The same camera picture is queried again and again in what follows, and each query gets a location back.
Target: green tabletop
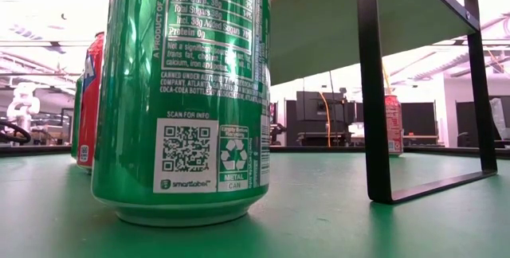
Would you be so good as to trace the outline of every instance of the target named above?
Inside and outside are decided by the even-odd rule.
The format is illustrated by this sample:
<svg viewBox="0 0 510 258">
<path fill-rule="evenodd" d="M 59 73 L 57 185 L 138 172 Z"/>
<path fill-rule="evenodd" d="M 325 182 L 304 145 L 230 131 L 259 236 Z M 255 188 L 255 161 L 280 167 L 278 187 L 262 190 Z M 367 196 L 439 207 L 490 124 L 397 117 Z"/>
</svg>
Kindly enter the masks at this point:
<svg viewBox="0 0 510 258">
<path fill-rule="evenodd" d="M 363 154 L 273 154 L 249 215 L 192 229 L 119 221 L 69 155 L 0 159 L 0 257 L 506 257 L 510 162 L 500 175 L 403 205 L 370 202 Z M 394 188 L 466 174 L 478 159 L 404 154 Z"/>
</svg>

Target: barcode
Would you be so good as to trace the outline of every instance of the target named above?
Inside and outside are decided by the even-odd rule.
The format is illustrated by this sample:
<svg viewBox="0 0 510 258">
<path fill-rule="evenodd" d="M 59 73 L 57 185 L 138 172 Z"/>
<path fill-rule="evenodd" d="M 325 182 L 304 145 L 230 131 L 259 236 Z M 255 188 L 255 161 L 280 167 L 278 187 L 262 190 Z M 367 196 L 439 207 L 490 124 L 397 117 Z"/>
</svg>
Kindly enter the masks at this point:
<svg viewBox="0 0 510 258">
<path fill-rule="evenodd" d="M 388 150 L 395 151 L 395 142 L 394 141 L 388 141 Z"/>
<path fill-rule="evenodd" d="M 88 161 L 88 146 L 83 145 L 80 147 L 80 162 Z"/>
<path fill-rule="evenodd" d="M 269 184 L 269 145 L 271 144 L 270 138 L 270 123 L 269 116 L 261 116 L 261 186 Z"/>
</svg>

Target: black machine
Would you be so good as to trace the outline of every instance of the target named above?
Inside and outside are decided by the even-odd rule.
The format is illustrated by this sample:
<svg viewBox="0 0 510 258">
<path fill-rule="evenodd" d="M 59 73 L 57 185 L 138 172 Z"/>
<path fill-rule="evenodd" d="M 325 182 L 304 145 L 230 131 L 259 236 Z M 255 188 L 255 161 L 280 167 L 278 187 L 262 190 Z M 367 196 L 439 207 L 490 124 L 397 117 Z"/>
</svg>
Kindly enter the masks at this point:
<svg viewBox="0 0 510 258">
<path fill-rule="evenodd" d="M 354 121 L 355 109 L 353 103 L 347 102 L 345 92 L 342 88 L 338 93 L 296 93 L 296 120 L 301 130 L 297 135 L 301 146 L 350 143 L 348 127 Z"/>
<path fill-rule="evenodd" d="M 283 134 L 287 131 L 281 123 L 271 124 L 271 146 L 281 146 L 281 142 L 277 141 L 277 135 Z"/>
</svg>

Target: soda can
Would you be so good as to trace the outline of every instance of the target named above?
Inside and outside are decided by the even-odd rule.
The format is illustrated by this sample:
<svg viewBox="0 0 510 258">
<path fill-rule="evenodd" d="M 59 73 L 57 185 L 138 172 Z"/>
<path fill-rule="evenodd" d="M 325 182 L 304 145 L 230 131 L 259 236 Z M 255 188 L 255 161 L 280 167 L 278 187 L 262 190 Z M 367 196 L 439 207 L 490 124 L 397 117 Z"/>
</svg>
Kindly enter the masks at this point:
<svg viewBox="0 0 510 258">
<path fill-rule="evenodd" d="M 91 171 L 96 147 L 97 108 L 100 93 L 100 72 L 103 62 L 104 33 L 96 34 L 96 40 L 88 47 L 83 74 L 78 135 L 79 167 Z"/>
<path fill-rule="evenodd" d="M 196 226 L 269 188 L 270 0 L 110 0 L 94 196 Z"/>
<path fill-rule="evenodd" d="M 74 96 L 73 110 L 73 138 L 71 141 L 71 158 L 77 159 L 78 153 L 78 134 L 80 133 L 80 109 L 81 109 L 81 86 L 83 85 L 83 76 L 76 80 L 76 94 Z"/>
<path fill-rule="evenodd" d="M 395 95 L 386 95 L 386 130 L 390 156 L 400 156 L 404 152 L 404 130 L 402 127 L 402 107 Z"/>
</svg>

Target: smartlabel logo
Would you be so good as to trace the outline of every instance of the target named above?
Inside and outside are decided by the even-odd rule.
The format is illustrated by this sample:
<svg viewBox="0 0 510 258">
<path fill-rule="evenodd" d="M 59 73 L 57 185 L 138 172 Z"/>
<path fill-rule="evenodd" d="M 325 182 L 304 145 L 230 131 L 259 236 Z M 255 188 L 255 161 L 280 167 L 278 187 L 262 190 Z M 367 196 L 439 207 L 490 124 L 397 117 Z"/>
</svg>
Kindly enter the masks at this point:
<svg viewBox="0 0 510 258">
<path fill-rule="evenodd" d="M 174 182 L 174 183 L 172 183 L 172 187 L 207 187 L 209 184 L 210 184 L 210 181 Z"/>
<path fill-rule="evenodd" d="M 168 190 L 172 186 L 172 181 L 170 179 L 163 179 L 160 184 L 162 190 Z"/>
</svg>

